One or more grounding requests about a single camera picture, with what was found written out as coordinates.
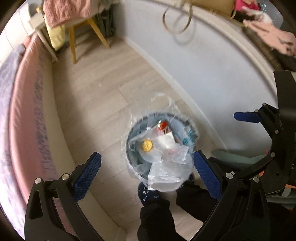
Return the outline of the yellow wooden chair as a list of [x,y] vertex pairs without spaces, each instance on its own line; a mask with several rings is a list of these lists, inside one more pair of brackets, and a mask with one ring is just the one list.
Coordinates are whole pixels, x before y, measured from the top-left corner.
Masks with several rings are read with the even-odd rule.
[[106,48],[110,48],[109,43],[107,42],[107,39],[103,36],[102,32],[100,31],[99,27],[95,23],[94,17],[90,18],[84,18],[81,20],[73,20],[66,23],[66,28],[68,30],[68,36],[69,36],[69,47],[71,51],[72,61],[74,64],[77,63],[76,58],[76,37],[82,36],[84,33],[89,32],[92,30],[99,40],[102,42],[102,44]]

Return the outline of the yellow orange peel piece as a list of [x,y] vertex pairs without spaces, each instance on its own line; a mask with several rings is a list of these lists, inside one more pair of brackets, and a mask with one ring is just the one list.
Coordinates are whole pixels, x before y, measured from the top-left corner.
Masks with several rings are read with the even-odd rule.
[[153,148],[153,142],[150,139],[143,140],[142,149],[144,152],[149,152]]

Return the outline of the black trouser leg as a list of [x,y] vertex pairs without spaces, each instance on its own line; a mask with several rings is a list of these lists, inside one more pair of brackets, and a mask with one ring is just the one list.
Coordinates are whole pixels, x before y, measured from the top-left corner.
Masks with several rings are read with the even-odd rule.
[[[205,222],[217,205],[217,199],[211,197],[206,189],[194,183],[191,174],[176,191],[176,204],[195,219]],[[160,198],[140,210],[141,224],[137,231],[138,240],[184,240],[175,229],[170,211],[170,202]]]

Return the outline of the pink bed mattress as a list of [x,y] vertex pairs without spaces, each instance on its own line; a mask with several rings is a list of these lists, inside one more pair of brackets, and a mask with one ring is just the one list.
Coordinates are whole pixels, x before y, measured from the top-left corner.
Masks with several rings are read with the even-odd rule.
[[1,66],[1,210],[21,237],[33,182],[74,169],[56,108],[52,60],[37,35]]

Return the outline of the large white paper sheet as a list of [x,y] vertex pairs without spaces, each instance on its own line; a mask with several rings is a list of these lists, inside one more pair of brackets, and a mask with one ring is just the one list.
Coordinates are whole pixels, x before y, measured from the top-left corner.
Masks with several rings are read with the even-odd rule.
[[148,190],[172,192],[181,187],[193,172],[193,161],[185,164],[175,162],[154,162],[148,175]]

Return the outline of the yellow garment on chair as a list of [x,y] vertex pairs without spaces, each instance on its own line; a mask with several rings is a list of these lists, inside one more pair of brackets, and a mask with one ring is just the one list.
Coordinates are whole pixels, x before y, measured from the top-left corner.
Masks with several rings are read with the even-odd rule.
[[60,50],[66,43],[65,25],[59,25],[57,27],[51,28],[47,22],[45,23],[52,47],[56,51]]

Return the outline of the pink quilted blanket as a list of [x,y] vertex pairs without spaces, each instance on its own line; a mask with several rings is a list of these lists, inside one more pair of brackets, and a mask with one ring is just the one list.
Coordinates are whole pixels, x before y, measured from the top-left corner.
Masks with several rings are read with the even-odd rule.
[[97,9],[97,1],[79,0],[47,0],[44,1],[43,11],[50,28],[62,25],[72,20],[91,16]]

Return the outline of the red snack wrapper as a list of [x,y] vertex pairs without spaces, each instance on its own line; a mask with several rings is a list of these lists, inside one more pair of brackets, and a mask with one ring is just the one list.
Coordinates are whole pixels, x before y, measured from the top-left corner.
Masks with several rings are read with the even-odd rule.
[[168,124],[168,121],[167,120],[160,120],[158,123],[157,123],[157,128],[159,129],[159,131],[161,133],[163,133],[164,135],[168,134],[168,133],[171,133],[171,127],[170,125]]

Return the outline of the white side table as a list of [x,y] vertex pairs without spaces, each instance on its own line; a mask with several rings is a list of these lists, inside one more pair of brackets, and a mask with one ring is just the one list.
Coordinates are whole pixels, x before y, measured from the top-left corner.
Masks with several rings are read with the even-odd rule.
[[47,28],[46,28],[46,23],[45,23],[45,20],[44,20],[44,17],[42,15],[42,13],[34,14],[30,18],[29,24],[35,30],[35,32],[39,36],[40,40],[42,41],[43,45],[45,46],[45,48],[50,53],[50,55],[52,57],[52,61],[57,62],[58,58],[57,58],[57,56],[56,56],[56,54],[54,52],[53,47],[51,46],[51,42],[50,42],[49,35],[48,35],[48,32],[47,32]]

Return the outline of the pink clothes pile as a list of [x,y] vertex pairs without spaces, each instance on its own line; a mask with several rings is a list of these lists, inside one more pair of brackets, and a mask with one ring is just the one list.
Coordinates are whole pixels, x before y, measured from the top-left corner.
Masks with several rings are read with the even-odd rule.
[[272,49],[295,58],[294,34],[277,28],[268,15],[260,16],[258,20],[244,20],[243,25],[253,30]]

